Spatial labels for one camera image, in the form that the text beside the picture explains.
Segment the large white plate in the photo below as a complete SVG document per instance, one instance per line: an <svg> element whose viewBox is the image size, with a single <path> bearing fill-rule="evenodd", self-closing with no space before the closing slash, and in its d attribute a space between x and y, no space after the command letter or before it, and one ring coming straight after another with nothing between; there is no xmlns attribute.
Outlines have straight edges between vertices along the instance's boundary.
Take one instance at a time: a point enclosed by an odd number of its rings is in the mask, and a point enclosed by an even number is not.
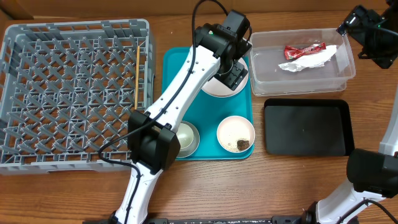
<svg viewBox="0 0 398 224"><path fill-rule="evenodd" d="M229 89L226 85L221 83L219 80L217 80L215 77L210 79L208 82L204 84L202 87L202 90L207 93L208 95L218 97L218 98L227 98L230 96L237 95L240 91L243 90L243 88L246 86L246 83L248 82L249 75L247 74L242 82L236 87L235 90Z"/></svg>

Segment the white napkin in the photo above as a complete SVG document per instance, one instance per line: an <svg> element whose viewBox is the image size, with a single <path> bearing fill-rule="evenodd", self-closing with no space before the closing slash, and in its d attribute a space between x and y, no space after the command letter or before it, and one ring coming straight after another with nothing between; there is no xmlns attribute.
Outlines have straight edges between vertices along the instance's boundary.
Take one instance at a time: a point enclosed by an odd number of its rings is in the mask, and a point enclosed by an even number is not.
<svg viewBox="0 0 398 224"><path fill-rule="evenodd" d="M336 54L336 45L326 45L325 50L311 55L304 55L300 58L288 60L288 62L278 64L279 68L288 72L300 72L305 68L324 67L327 61Z"/></svg>

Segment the red snack wrapper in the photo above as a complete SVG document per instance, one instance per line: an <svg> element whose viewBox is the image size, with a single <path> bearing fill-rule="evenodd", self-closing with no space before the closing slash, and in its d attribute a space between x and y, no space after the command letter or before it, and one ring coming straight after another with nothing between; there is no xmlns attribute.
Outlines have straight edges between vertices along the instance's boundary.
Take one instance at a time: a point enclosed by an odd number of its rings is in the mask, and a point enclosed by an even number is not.
<svg viewBox="0 0 398 224"><path fill-rule="evenodd" d="M318 53L321 50L325 50L326 49L326 44L320 43L320 44L313 44L311 46L308 47L304 47L304 48L295 48L289 45L285 46L284 49L284 57L287 60L293 60L293 59L297 59L300 58L304 55L311 55L311 54L315 54Z"/></svg>

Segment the white cup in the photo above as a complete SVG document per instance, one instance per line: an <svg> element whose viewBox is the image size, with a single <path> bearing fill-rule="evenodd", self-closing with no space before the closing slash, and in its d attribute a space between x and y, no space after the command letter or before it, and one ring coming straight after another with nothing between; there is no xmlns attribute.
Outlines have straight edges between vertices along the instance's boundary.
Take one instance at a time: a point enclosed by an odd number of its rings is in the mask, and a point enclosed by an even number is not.
<svg viewBox="0 0 398 224"><path fill-rule="evenodd" d="M180 124L177 131L177 138L180 142L180 149L184 150L189 145L191 145L194 140L194 133L192 128L185 123Z"/></svg>

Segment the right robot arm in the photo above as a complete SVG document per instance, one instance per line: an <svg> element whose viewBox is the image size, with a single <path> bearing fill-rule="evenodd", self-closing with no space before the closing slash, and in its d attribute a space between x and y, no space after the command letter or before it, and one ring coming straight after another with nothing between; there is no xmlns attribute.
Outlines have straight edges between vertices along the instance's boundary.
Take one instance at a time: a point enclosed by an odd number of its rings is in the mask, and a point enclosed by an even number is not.
<svg viewBox="0 0 398 224"><path fill-rule="evenodd" d="M337 28L360 45L360 59L370 59L383 69L397 58L397 0L378 14L356 6ZM314 202L297 223L357 223L370 205L379 207L394 223L397 219L380 202L397 195L397 106L377 152L355 149L348 158L347 179L327 198Z"/></svg>

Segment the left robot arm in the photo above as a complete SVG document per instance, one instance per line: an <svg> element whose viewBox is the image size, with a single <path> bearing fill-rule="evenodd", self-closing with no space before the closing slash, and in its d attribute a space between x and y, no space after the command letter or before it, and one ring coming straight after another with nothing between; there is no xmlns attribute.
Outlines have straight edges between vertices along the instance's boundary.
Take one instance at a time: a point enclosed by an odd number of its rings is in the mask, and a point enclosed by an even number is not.
<svg viewBox="0 0 398 224"><path fill-rule="evenodd" d="M160 98L144 113L134 111L123 136L131 151L131 176L115 223L143 223L155 183L180 151L177 129L188 108L210 80L235 91L248 73L240 59L251 49L247 24L205 24L193 31L185 63Z"/></svg>

